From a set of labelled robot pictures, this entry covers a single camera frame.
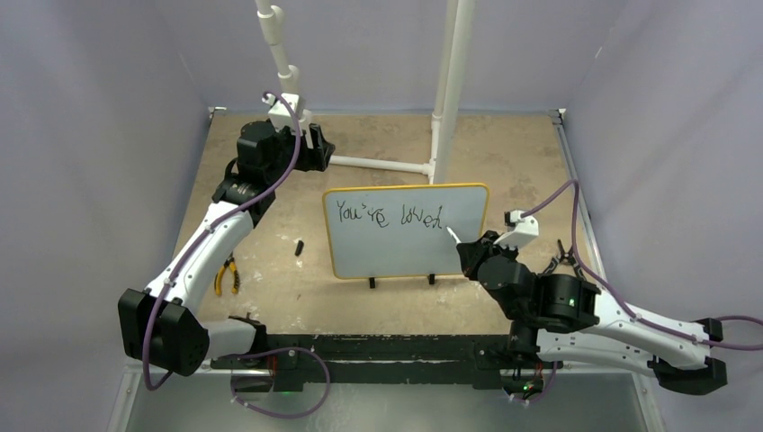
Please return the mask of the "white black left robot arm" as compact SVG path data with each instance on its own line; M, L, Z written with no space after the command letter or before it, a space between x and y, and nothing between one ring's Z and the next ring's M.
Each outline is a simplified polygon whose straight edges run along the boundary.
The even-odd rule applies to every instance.
M182 376L207 359L234 356L247 368L267 359L264 324L239 316L202 323L197 311L234 249L274 202L277 182L294 170L326 170L336 147L316 123L297 141L288 127L252 121L242 126L236 149L181 252L145 288L128 289L118 300L127 357Z

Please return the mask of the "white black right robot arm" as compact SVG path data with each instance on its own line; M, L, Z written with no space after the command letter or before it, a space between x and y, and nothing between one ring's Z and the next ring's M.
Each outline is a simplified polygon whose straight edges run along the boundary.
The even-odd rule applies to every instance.
M700 396L728 382L710 343L723 339L717 319L681 321L647 310L627 311L614 296L569 274L537 274L487 231L455 243L462 273L477 282L510 322L499 351L513 369L563 362L618 367L657 379L660 387Z

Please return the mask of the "white whiteboard marker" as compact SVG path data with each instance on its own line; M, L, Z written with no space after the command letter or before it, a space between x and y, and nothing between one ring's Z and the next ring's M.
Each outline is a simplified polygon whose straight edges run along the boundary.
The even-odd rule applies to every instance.
M461 238L457 235L457 233L452 228L446 226L445 229L447 230L448 234L452 238L455 245L462 244Z

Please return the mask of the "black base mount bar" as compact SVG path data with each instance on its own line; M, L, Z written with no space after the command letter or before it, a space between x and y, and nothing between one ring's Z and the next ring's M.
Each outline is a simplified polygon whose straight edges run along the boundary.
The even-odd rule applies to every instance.
M263 370L278 392L307 383L469 385L530 391L529 382L560 370L508 335L276 334L256 337L251 355L226 355L214 369Z

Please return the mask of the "yellow framed whiteboard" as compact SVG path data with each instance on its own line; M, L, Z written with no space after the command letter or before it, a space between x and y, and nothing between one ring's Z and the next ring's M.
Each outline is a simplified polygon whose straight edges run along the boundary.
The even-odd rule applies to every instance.
M456 245L483 232L489 188L483 183L332 188L322 207L333 275L369 279L457 275Z

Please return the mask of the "black pliers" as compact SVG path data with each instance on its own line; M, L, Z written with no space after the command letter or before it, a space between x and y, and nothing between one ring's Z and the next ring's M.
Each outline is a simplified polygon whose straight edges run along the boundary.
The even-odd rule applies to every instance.
M566 249L560 239L557 240L558 253L551 259L546 271L553 273L559 265L570 266L575 275L581 275L581 268L572 247Z

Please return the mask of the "aluminium table edge rail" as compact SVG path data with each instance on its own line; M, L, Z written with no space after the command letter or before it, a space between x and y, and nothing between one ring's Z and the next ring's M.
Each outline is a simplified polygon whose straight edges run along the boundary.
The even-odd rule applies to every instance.
M550 117L552 126L556 132L557 140L560 145L560 150L563 155L568 174L572 178L578 178L578 171L575 167L569 142L564 130L564 109L552 109L549 110L547 114ZM600 250L597 244L596 234L591 223L582 187L579 188L578 218L579 223L585 232L585 242L588 251L588 264L595 270L597 275L606 279L606 270L603 266ZM637 373L631 373L631 376L638 401L638 408L642 413L645 430L666 431L665 423L660 415L659 406L654 397L652 381L648 377Z

